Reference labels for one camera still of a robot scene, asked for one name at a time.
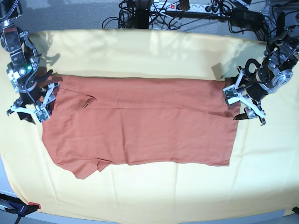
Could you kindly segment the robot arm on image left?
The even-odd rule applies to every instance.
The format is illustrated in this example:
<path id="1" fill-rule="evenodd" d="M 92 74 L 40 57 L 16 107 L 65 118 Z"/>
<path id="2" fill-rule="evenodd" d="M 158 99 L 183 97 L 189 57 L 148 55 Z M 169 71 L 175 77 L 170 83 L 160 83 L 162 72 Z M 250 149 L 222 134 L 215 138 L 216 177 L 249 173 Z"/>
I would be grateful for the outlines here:
<path id="1" fill-rule="evenodd" d="M 53 71 L 37 77 L 41 54 L 28 36 L 28 31 L 19 28 L 15 20 L 22 15 L 21 3 L 18 0 L 2 0 L 0 2 L 0 44 L 10 54 L 11 62 L 7 65 L 7 75 L 20 96 L 7 110 L 7 115 L 17 113 L 19 119 L 34 123 L 48 120 L 52 114 L 53 102 L 56 100 L 54 90 L 59 83 L 46 81 Z"/>

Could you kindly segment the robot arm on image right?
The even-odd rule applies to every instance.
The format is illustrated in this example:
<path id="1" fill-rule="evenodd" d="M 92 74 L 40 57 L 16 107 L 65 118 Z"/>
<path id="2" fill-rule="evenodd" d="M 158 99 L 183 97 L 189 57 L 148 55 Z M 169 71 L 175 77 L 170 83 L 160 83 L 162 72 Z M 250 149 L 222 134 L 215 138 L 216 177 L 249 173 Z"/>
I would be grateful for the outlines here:
<path id="1" fill-rule="evenodd" d="M 265 118 L 257 113 L 263 112 L 261 100 L 290 81 L 298 60 L 299 27 L 284 27 L 283 31 L 268 40 L 262 63 L 250 58 L 244 68 L 238 67 L 239 74 L 232 80 L 237 92 L 246 100 L 251 99 L 253 106 L 246 106 L 244 113 L 236 115 L 233 120 L 259 118 L 265 125 Z"/>

